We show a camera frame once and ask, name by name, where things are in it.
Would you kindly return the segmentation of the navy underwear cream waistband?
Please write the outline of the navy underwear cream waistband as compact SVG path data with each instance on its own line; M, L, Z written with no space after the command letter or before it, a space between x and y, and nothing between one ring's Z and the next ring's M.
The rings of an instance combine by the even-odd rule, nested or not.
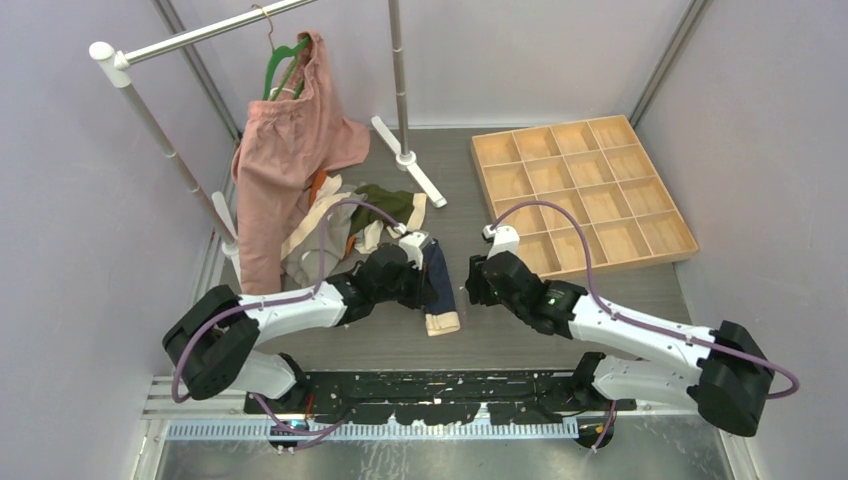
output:
M424 306L427 335L454 333L460 329L460 319L446 259L437 240L425 248L424 260L427 279L437 295Z

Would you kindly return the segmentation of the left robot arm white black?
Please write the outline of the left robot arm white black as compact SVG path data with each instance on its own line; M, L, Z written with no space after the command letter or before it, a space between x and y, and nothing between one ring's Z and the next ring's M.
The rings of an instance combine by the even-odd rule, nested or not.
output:
M294 413L307 399L300 368L287 355L259 352L258 345L303 330L350 324L381 303L422 309L437 297L425 267L391 244L317 288L252 296L216 286L163 337L178 383L187 389L172 395L181 403L236 389L258 393L280 411Z

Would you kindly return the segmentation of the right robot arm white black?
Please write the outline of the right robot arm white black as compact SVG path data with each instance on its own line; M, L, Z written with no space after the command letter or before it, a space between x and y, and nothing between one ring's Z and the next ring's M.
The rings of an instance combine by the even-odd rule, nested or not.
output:
M570 386L582 408L646 400L693 408L734 435L758 431L774 370L739 324L685 325L595 300L580 285L541 279L510 252L470 257L466 288L472 304L500 305L540 334L631 354L629 360L600 352L581 358Z

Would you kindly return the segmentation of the olive green underwear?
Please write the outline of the olive green underwear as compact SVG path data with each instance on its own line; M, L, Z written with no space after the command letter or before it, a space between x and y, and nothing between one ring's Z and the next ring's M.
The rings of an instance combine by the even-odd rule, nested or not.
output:
M389 191L376 184L360 186L354 193L408 229L418 230L423 224L428 204L428 197L424 193ZM384 218L373 210L358 206L351 216L349 235L357 234L375 221L383 222Z

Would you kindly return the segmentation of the orange underwear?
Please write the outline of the orange underwear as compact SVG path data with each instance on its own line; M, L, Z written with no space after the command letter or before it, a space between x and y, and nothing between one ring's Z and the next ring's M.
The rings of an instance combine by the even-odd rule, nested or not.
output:
M324 185L328 177L328 172L324 169L318 170L312 177L312 183L309 189L308 205L312 207L317 199L321 187Z

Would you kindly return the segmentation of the wooden compartment tray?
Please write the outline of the wooden compartment tray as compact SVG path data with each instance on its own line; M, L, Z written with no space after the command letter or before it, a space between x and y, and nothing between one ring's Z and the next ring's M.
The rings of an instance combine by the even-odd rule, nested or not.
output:
M492 218L544 278L648 267L699 246L624 115L477 135L471 140Z

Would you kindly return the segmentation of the pink trousers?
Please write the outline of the pink trousers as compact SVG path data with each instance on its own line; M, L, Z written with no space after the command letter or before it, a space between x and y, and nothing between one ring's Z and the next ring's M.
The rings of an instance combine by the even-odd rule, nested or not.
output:
M295 89L304 82L302 92L250 101L232 161L241 287L247 294L280 291L281 246L305 216L313 175L360 164L370 149L368 128L344 112L323 36L303 31L296 43L304 34L312 43L287 83Z

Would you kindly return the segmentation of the green clothes hanger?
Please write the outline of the green clothes hanger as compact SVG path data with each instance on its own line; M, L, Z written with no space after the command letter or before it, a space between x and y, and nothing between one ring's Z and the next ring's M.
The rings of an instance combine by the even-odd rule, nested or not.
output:
M259 10L269 24L267 39L271 55L266 67L262 100L275 101L281 91L290 92L293 98L297 98L302 92L304 82L301 82L295 89L288 88L287 83L299 65L301 53L312 43L311 36L304 34L294 46L282 45L277 47L274 43L275 27L271 16L259 4L252 4L251 7Z

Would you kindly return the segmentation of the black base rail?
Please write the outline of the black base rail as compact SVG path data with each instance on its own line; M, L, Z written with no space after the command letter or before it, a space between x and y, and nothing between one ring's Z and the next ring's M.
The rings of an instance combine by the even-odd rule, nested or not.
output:
M313 371L306 385L266 404L279 417L308 413L318 423L410 426L468 424L487 414L495 425L557 424L608 400L579 399L569 371Z

